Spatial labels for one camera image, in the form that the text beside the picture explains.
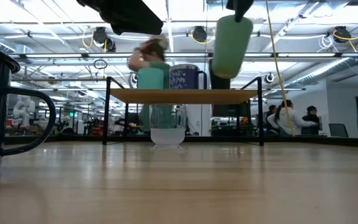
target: small wooden shelf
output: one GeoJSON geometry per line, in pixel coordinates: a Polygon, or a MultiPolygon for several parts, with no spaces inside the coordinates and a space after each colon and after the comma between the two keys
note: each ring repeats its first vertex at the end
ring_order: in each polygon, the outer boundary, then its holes
{"type": "Polygon", "coordinates": [[[257,90],[138,90],[111,89],[125,103],[235,105],[257,95],[257,90]]]}

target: glass jar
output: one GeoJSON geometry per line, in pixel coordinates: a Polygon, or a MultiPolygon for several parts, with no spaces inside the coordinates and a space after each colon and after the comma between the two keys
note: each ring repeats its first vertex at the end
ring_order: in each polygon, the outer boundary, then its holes
{"type": "Polygon", "coordinates": [[[185,140],[186,106],[150,105],[150,135],[156,146],[178,146],[185,140]]]}

